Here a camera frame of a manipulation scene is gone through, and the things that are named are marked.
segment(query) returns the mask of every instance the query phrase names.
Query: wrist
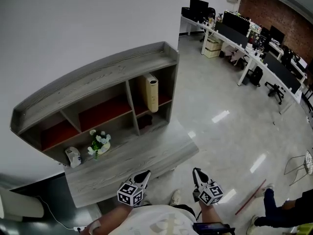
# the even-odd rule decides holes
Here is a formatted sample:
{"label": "wrist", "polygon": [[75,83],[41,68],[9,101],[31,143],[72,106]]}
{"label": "wrist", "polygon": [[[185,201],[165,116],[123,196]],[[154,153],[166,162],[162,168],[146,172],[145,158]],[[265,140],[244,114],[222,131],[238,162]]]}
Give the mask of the wrist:
{"label": "wrist", "polygon": [[133,210],[132,206],[129,206],[123,203],[121,203],[118,207],[127,212],[131,212]]}

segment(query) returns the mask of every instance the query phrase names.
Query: small white figurine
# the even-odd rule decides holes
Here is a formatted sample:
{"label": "small white figurine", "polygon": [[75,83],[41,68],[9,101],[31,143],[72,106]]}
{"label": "small white figurine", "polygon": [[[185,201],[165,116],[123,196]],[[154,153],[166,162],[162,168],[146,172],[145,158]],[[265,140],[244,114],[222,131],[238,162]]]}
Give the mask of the small white figurine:
{"label": "small white figurine", "polygon": [[65,153],[70,161],[70,167],[75,168],[82,162],[79,151],[75,147],[69,147],[65,150]]}

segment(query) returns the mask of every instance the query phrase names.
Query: white shirt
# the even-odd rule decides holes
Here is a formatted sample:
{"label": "white shirt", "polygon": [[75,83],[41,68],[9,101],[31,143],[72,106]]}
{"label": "white shirt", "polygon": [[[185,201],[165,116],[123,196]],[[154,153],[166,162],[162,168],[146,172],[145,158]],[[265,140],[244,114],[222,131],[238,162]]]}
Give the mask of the white shirt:
{"label": "white shirt", "polygon": [[167,205],[134,208],[110,235],[197,235],[195,217],[188,211]]}

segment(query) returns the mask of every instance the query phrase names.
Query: red brick wall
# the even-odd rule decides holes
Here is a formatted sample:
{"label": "red brick wall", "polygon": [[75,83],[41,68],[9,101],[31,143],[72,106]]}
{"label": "red brick wall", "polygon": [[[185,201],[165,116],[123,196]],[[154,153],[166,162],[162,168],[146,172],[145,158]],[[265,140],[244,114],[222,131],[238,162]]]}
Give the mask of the red brick wall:
{"label": "red brick wall", "polygon": [[285,34],[283,44],[311,62],[313,25],[289,6],[279,0],[241,0],[239,13],[267,29],[279,29]]}

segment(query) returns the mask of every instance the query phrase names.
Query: red stick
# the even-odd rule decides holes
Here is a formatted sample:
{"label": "red stick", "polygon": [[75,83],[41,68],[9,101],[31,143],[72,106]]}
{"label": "red stick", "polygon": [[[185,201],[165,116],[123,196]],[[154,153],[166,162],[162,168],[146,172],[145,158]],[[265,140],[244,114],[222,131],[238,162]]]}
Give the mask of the red stick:
{"label": "red stick", "polygon": [[261,185],[257,188],[257,190],[252,194],[252,196],[249,197],[249,199],[244,203],[244,205],[240,207],[240,209],[235,213],[235,215],[237,215],[247,205],[247,203],[249,203],[249,201],[255,196],[255,194],[258,192],[258,190],[265,183],[265,181],[266,181],[266,179],[261,183]]}

